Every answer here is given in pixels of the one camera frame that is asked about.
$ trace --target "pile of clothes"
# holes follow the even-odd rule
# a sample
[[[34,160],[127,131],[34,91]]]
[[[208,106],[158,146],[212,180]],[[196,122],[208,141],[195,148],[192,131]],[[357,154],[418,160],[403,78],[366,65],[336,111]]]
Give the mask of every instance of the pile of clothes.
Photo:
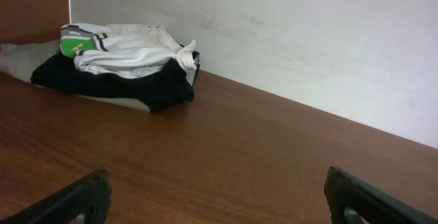
[[[68,24],[61,51],[34,69],[30,82],[99,101],[136,100],[160,112],[193,100],[195,46],[177,44],[162,25]]]

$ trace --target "black cloth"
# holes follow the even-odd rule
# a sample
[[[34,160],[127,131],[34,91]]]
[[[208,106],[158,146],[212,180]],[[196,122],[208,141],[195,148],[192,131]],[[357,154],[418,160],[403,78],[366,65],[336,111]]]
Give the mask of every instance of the black cloth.
[[[134,98],[147,104],[151,112],[160,112],[172,105],[193,101],[193,87],[185,79],[187,73],[174,59],[157,73],[136,79],[125,79],[114,73],[78,71],[73,59],[57,53],[40,65],[31,83],[65,92],[104,98]]]

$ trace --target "white wall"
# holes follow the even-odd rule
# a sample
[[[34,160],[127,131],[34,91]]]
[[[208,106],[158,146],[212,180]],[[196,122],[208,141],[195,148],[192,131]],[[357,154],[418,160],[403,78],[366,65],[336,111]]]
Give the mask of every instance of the white wall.
[[[202,69],[438,147],[438,0],[71,0],[73,22],[161,22]]]

